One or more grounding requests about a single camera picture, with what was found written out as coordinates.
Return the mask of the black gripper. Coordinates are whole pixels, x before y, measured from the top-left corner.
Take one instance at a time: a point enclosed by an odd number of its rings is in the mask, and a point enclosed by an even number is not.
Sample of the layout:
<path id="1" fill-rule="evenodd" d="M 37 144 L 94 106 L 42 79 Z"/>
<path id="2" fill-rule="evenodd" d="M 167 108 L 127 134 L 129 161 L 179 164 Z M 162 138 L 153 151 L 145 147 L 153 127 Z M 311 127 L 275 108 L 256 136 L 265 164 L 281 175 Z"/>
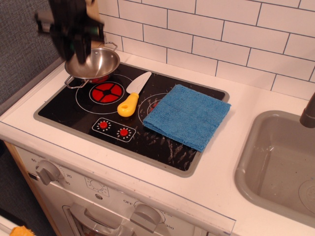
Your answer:
<path id="1" fill-rule="evenodd" d="M 85 0 L 50 0 L 49 5 L 49 10 L 38 10 L 34 14 L 38 32 L 50 32 L 53 43 L 64 60 L 71 60 L 75 52 L 78 62 L 84 64 L 91 54 L 92 40 L 104 40 L 104 23 L 88 16 Z M 57 31 L 50 31 L 51 26 L 56 27 Z M 94 39 L 90 36 L 76 36 L 73 49 L 69 36 L 72 27 L 98 27 L 99 35 Z"/>

